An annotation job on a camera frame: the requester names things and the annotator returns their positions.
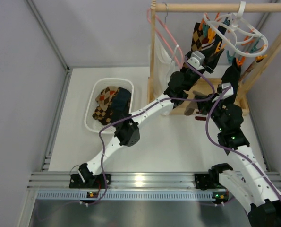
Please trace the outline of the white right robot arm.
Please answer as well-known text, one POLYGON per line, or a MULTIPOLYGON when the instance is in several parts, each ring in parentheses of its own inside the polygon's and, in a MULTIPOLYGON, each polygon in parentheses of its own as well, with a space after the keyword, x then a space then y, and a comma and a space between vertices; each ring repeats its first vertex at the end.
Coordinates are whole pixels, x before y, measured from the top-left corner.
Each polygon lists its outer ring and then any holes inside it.
POLYGON ((253 227, 281 227, 281 192, 259 165, 241 124, 242 109, 225 102, 225 94, 213 98, 194 92, 198 114, 212 120, 219 133, 214 145, 224 149, 229 162, 212 166, 209 174, 228 189, 245 210, 253 227))

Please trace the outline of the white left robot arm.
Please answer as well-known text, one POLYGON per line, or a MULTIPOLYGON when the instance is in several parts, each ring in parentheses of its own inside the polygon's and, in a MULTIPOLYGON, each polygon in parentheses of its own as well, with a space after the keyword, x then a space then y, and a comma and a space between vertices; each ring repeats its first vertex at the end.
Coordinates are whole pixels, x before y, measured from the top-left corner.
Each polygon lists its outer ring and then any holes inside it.
POLYGON ((188 69, 173 72, 166 90, 157 99, 135 112, 122 113, 117 121, 111 123, 111 126, 115 127, 112 139, 108 144, 102 144, 102 150, 94 158, 78 166, 77 173, 70 177, 70 188, 92 188, 99 185, 107 187, 108 175, 104 172, 104 163, 122 147, 135 145, 140 140, 141 126, 150 119, 171 112, 186 101, 202 102, 198 98, 190 99, 187 92, 200 78, 208 81, 203 73, 212 73, 218 60, 219 57, 211 51, 188 52, 185 56, 188 69))

